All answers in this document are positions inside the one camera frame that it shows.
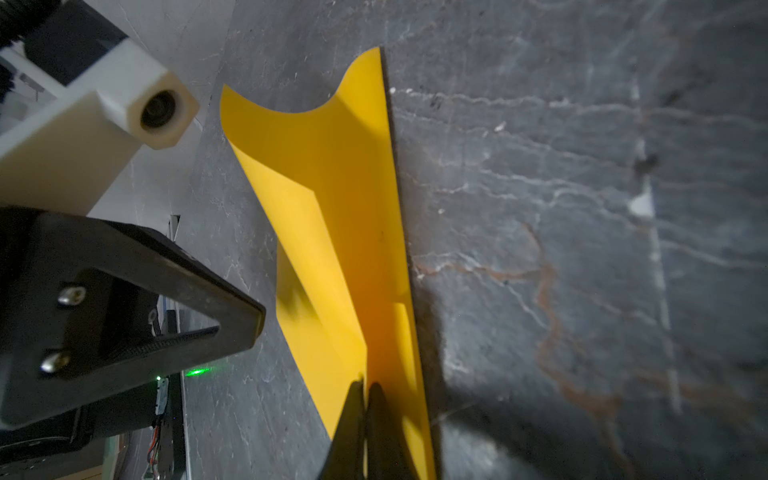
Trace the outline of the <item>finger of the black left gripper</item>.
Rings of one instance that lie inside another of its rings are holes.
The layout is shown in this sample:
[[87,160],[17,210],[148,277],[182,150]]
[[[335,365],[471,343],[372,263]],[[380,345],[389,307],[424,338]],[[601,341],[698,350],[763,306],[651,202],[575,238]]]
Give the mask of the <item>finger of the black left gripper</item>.
[[250,349],[265,308],[145,227],[1,210],[1,425]]

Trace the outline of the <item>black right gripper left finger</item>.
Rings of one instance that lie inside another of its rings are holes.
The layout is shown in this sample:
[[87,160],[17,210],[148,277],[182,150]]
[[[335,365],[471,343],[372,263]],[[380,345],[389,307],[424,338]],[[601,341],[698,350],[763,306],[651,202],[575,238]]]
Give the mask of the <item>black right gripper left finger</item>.
[[319,480],[364,478],[366,407],[362,381],[352,382]]

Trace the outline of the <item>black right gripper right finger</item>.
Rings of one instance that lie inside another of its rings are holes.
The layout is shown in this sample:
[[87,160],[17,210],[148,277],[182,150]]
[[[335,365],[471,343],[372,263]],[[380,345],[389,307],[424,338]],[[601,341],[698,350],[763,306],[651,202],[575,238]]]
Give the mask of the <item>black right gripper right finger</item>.
[[379,383],[370,386],[365,421],[367,478],[416,479],[400,424],[391,414]]

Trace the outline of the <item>yellow square paper sheet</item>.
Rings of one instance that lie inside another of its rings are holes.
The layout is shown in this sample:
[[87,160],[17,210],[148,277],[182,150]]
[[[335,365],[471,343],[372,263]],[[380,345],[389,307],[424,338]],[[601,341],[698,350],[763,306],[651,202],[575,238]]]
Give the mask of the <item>yellow square paper sheet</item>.
[[327,432],[352,383],[378,384],[412,471],[434,478],[380,50],[306,112],[224,87],[220,120],[275,232],[276,317]]

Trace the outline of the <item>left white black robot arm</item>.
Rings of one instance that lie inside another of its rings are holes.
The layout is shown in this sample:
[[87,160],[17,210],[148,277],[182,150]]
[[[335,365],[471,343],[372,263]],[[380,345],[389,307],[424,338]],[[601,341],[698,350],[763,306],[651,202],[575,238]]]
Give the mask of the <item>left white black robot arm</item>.
[[163,234],[1,209],[1,473],[149,426],[159,378],[250,349],[265,307]]

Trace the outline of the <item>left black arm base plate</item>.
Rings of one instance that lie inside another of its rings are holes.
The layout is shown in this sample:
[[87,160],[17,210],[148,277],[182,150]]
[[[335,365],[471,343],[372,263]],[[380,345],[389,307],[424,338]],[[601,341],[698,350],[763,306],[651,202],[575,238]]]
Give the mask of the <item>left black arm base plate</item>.
[[[156,339],[181,332],[179,304],[160,296],[149,314],[149,324]],[[147,453],[143,479],[188,479],[189,458],[183,373],[157,376],[157,395],[153,438]]]

